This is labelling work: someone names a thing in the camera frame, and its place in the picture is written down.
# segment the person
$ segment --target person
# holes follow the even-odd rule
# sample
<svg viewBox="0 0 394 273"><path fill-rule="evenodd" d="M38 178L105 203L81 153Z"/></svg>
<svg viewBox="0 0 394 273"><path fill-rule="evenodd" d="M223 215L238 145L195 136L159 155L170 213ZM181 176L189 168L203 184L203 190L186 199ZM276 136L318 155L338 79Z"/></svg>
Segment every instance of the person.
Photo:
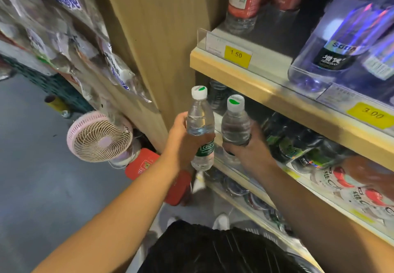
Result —
<svg viewBox="0 0 394 273"><path fill-rule="evenodd" d="M186 117L187 112L176 117L160 158L101 213L58 246L34 273L109 273L135 254L177 173L190 164L200 146L215 137L189 135ZM283 172L270 155L256 123L247 146L225 143L223 147L237 156L261 183L326 273L394 270L394 248Z"/></svg>

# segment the person's right hand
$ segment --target person's right hand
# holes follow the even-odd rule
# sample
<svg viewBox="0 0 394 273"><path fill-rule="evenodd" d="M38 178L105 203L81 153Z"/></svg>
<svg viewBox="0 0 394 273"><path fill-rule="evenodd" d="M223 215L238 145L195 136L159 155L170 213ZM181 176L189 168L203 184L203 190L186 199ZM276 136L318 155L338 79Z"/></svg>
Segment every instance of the person's right hand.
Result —
<svg viewBox="0 0 394 273"><path fill-rule="evenodd" d="M251 125L251 139L247 146L236 146L231 143L223 143L223 149L233 153L242 166L254 176L264 174L277 169L278 165L269 152L259 124L253 121Z"/></svg>

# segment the bottle cap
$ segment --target bottle cap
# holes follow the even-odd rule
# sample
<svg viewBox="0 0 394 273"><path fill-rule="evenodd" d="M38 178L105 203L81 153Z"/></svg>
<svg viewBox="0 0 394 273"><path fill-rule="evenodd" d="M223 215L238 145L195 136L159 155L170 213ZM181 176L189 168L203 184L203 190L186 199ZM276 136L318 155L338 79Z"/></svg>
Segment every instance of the bottle cap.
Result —
<svg viewBox="0 0 394 273"><path fill-rule="evenodd" d="M233 94L227 99L227 110L231 112L241 112L245 109L245 99L239 94Z"/></svg>
<svg viewBox="0 0 394 273"><path fill-rule="evenodd" d="M207 95L208 90L205 86L194 86L191 89L191 97L193 97L194 99L206 99Z"/></svg>

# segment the electric fan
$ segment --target electric fan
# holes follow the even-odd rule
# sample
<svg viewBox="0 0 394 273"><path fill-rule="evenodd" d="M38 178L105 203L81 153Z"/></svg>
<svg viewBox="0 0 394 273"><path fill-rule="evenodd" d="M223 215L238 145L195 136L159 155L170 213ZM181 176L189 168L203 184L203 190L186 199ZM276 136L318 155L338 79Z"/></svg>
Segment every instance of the electric fan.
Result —
<svg viewBox="0 0 394 273"><path fill-rule="evenodd" d="M124 130L119 130L99 111L79 117L67 133L67 146L81 160L104 162L127 150L133 139L133 128L123 117Z"/></svg>

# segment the floor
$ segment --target floor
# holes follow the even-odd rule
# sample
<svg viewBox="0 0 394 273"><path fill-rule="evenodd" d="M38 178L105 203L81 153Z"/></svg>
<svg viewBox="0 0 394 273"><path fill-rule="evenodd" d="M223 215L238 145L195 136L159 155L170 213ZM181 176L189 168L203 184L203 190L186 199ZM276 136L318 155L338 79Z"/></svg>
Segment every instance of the floor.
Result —
<svg viewBox="0 0 394 273"><path fill-rule="evenodd" d="M129 184L108 163L87 163L68 150L69 123L46 106L46 94L21 75L0 81L0 272L28 273ZM209 190L188 207L163 205L152 229L171 216L212 226L226 212L245 217Z"/></svg>

